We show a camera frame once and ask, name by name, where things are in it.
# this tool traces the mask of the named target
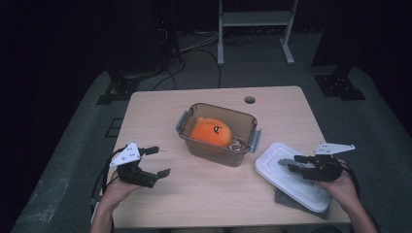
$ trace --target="container handle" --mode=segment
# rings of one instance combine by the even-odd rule
[[[179,118],[178,123],[176,124],[176,131],[178,132],[182,132],[183,131],[183,124],[185,123],[185,121],[188,119],[188,115],[189,112],[188,111],[184,111],[182,113],[182,116]]]
[[[258,144],[260,143],[260,138],[261,138],[261,129],[259,131],[255,131],[254,134],[254,139],[252,140],[251,144],[251,153],[254,153],[258,149]]]

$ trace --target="wooden table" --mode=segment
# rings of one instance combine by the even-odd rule
[[[247,104],[252,96],[255,104]],[[207,103],[251,114],[262,130],[255,153],[232,168],[191,155],[175,130],[192,104]],[[297,86],[136,92],[130,99],[116,149],[135,141],[140,148],[159,146],[144,156],[147,172],[171,168],[154,188],[133,192],[115,210],[116,227],[179,228],[349,222],[332,200],[328,220],[274,202],[275,187],[258,174],[257,158],[275,142],[313,154],[322,132]]]

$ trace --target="white shelf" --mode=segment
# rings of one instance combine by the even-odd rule
[[[288,25],[290,11],[223,13],[223,26]]]

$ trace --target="dark background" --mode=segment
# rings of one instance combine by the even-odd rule
[[[172,42],[160,46],[156,29],[172,30],[168,14],[173,2],[0,1],[4,229],[13,226],[26,205],[94,79],[109,67],[164,66]],[[224,2],[227,11],[238,3]],[[283,10],[290,2],[239,1],[239,6],[244,11]],[[175,4],[177,31],[217,30],[218,1]],[[371,76],[411,133],[411,16],[407,1],[301,0],[293,31],[324,31],[314,66],[338,64],[355,45],[356,65]]]

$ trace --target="gray cloth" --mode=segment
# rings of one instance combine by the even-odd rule
[[[324,212],[321,212],[321,213],[313,212],[313,211],[307,209],[306,207],[304,207],[302,204],[295,201],[293,198],[291,198],[288,194],[286,194],[285,192],[283,192],[279,188],[276,188],[276,191],[275,191],[275,202],[279,203],[279,204],[282,204],[284,206],[287,206],[287,207],[291,207],[291,208],[295,208],[295,209],[304,211],[306,213],[310,213],[314,216],[318,216],[318,217],[323,218],[323,219],[328,219],[329,218],[329,206],[327,206],[327,208]]]

